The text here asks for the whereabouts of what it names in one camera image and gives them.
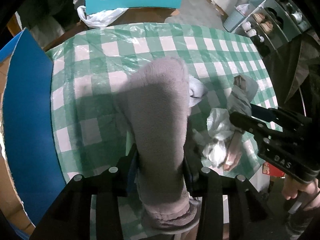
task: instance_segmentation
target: person's arm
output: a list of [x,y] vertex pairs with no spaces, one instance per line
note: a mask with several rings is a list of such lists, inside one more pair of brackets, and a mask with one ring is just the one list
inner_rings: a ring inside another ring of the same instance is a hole
[[242,133],[236,130],[233,134],[232,140],[227,150],[227,157],[223,165],[224,171],[231,171],[234,167],[238,165],[242,156],[241,143]]
[[294,214],[290,214],[286,222],[286,229],[291,240],[298,239],[304,230],[308,227],[317,209],[320,207],[320,195],[318,195],[320,188],[318,187],[318,180],[316,179],[308,185],[301,184],[286,176],[284,180],[284,187],[282,195],[287,199],[296,198],[298,191],[306,192],[307,198],[301,204],[301,208]]

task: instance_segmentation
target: floor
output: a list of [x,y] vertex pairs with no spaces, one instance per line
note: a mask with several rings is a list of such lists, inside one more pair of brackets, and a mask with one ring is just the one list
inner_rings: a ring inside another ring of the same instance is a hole
[[205,26],[225,31],[222,26],[222,15],[208,0],[182,0],[178,10],[179,15],[168,17],[164,22]]

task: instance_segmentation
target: white plastic bag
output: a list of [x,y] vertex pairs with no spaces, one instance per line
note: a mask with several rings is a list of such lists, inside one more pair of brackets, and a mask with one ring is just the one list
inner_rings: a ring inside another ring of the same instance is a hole
[[86,15],[85,6],[81,5],[77,8],[80,19],[91,28],[107,27],[118,19],[128,8],[117,8],[115,10],[104,10],[98,13]]
[[249,4],[248,3],[241,4],[241,5],[238,5],[236,7],[236,10],[238,12],[242,13],[243,15],[247,12],[248,9],[249,9]]
[[212,139],[223,141],[233,135],[234,126],[227,109],[212,108],[207,118],[208,134]]
[[224,141],[217,143],[208,143],[202,151],[203,156],[211,162],[213,168],[218,168],[227,156],[227,150]]

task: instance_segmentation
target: shelf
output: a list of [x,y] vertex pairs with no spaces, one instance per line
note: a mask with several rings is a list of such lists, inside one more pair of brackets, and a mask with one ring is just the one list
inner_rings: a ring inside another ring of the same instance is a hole
[[276,0],[273,0],[275,2],[275,4],[278,6],[278,8],[284,13],[284,15],[289,19],[289,21],[292,23],[293,27],[295,28],[295,30],[301,34],[300,29],[298,28],[298,26],[295,24],[295,22],[291,19],[290,15],[284,10],[284,8],[278,4],[278,2]]
[[310,24],[310,22],[308,21],[308,19],[304,16],[304,14],[302,13],[302,11],[299,9],[299,7],[292,1],[292,0],[288,0],[289,1],[289,3],[292,5],[292,7],[293,7],[293,9],[295,10],[295,11],[297,11],[297,12],[299,12],[299,13],[301,13],[302,14],[302,21],[305,21],[307,24],[308,24],[308,28],[310,28],[311,27],[311,24]]
[[284,34],[283,30],[280,28],[280,26],[276,23],[276,21],[271,17],[271,15],[263,8],[261,7],[261,11],[264,13],[264,15],[267,15],[268,18],[270,19],[270,21],[272,22],[273,25],[273,32],[276,31],[275,28],[277,29],[277,31],[279,33],[281,33],[281,35],[285,38],[286,42],[289,42],[289,39],[287,38],[287,36]]
[[269,36],[263,31],[261,26],[255,21],[253,16],[251,16],[250,22],[251,22],[251,24],[253,23],[253,28],[258,29],[258,31],[259,31],[258,34],[263,36],[265,44],[268,43],[270,45],[268,47],[271,47],[273,50],[276,50],[276,47],[273,45],[273,43],[272,43],[271,39],[269,38]]
[[238,24],[238,26],[237,26],[231,33],[236,33],[236,29],[241,28],[241,24],[247,22],[247,21],[248,21],[248,18],[249,18],[253,13],[256,13],[258,10],[259,10],[259,7],[255,8],[246,18],[244,18],[244,19],[242,20],[242,22],[240,22],[240,23]]
[[[265,34],[262,35],[262,34],[260,33],[260,32],[262,32],[262,30],[261,30],[261,31],[258,30],[258,32],[259,32],[258,34],[259,34],[260,36],[266,36]],[[245,37],[248,37],[248,38],[250,39],[250,37],[248,36],[248,34],[242,29],[241,26],[239,26],[238,28],[235,29],[235,34],[238,34],[238,35],[241,35],[241,36],[245,36]],[[272,43],[271,43],[270,41],[266,40],[266,39],[268,39],[268,37],[265,37],[265,42],[264,42],[264,44],[270,49],[270,51],[273,51],[275,48],[273,47]],[[257,48],[257,51],[258,51],[259,55],[261,56],[261,58],[264,58],[264,57],[265,57],[265,56],[263,56],[263,55],[260,54],[258,48]]]

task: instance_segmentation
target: gray cloth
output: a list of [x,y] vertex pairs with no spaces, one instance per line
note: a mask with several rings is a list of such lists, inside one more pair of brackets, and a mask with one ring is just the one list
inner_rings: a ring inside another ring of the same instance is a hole
[[189,114],[189,75],[181,59],[156,59],[129,76],[118,105],[139,152],[136,184],[148,225],[164,231],[198,222],[183,174]]

